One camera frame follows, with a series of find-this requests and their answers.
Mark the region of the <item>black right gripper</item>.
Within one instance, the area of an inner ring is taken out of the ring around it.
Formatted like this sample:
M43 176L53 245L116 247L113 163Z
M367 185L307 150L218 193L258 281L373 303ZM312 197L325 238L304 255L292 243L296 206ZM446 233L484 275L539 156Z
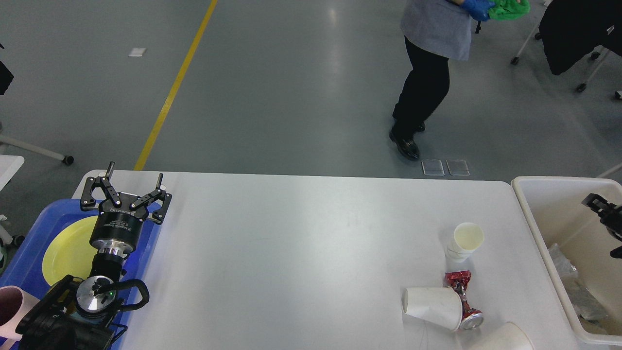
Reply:
M603 224L608 233L622 241L622 207L613 206L610 208L609 202L597 193L589 193L583 200L582 204L597 214L603 215ZM622 259L622 246L617 247L610 252L613 259Z

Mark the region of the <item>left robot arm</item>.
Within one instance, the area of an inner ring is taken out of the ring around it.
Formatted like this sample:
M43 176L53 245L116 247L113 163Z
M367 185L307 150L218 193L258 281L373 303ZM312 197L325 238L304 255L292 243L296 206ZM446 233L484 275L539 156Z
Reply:
M20 350L108 350L127 331L116 318L149 302L140 267L126 269L126 263L141 257L144 224L162 224L173 195L162 185L163 174L149 193L119 192L111 184L114 166L87 177L79 201L82 212L96 212L87 276L67 273L22 317Z

